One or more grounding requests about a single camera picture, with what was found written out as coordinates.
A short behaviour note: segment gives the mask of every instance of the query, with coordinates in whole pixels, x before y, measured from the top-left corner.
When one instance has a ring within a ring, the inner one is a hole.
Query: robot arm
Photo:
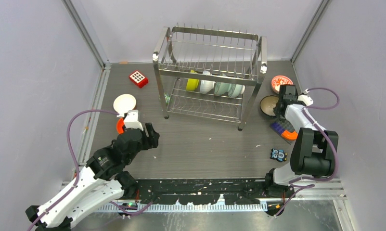
[[[319,126],[330,138],[337,149],[338,135],[334,131],[328,131],[309,114],[306,106],[313,104],[313,100],[305,95],[299,95],[295,85],[282,85],[280,87],[275,114],[285,118],[298,132],[290,162],[283,167],[272,169],[266,178],[266,193],[270,195],[282,194],[293,180],[301,176],[324,177],[334,172],[334,153],[327,140],[316,129]]]
[[[80,220],[101,205],[124,194],[133,194],[136,181],[128,172],[122,172],[126,165],[131,164],[136,154],[142,150],[158,147],[159,134],[155,132],[151,123],[146,123],[146,130],[138,121],[138,111],[128,112],[125,118],[124,133],[119,134],[111,145],[97,150],[87,161],[87,165],[78,173],[78,184],[51,211],[46,213],[36,224],[37,231],[41,230],[70,230]],[[102,189],[90,194],[92,190],[108,182]],[[30,221],[37,219],[51,204],[59,200],[74,185],[72,180],[55,197],[41,206],[30,206],[26,215]]]

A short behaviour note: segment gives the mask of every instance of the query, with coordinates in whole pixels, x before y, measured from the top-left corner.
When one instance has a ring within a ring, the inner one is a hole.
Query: brown bowl
[[[278,102],[277,96],[269,95],[262,98],[262,100],[259,102],[259,107],[262,113],[266,114],[267,116],[276,117],[274,113],[274,107],[277,106],[277,102]]]

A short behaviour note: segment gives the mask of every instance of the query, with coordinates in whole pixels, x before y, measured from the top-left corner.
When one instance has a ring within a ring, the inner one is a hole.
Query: yellow bowl
[[[190,78],[187,80],[186,90],[196,90],[197,86],[199,86],[199,80]]]

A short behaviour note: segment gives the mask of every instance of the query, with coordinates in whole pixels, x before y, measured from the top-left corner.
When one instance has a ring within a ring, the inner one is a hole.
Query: small toy figure
[[[278,150],[278,149],[271,149],[271,159],[277,160],[278,162],[286,161],[288,158],[288,153],[286,153],[284,150]]]

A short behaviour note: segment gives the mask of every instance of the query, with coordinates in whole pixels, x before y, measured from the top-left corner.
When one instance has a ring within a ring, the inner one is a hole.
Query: orange plate
[[[124,133],[124,130],[122,129],[122,126],[124,126],[124,118],[120,118],[118,122],[116,123],[116,131],[119,134]]]
[[[271,80],[271,86],[272,86],[272,90],[275,92],[275,93],[280,93],[279,91],[277,91],[275,89],[275,87],[277,86],[280,86],[280,85],[285,85],[285,84],[294,84],[292,82],[292,80],[286,76],[275,76],[274,78],[272,78]]]

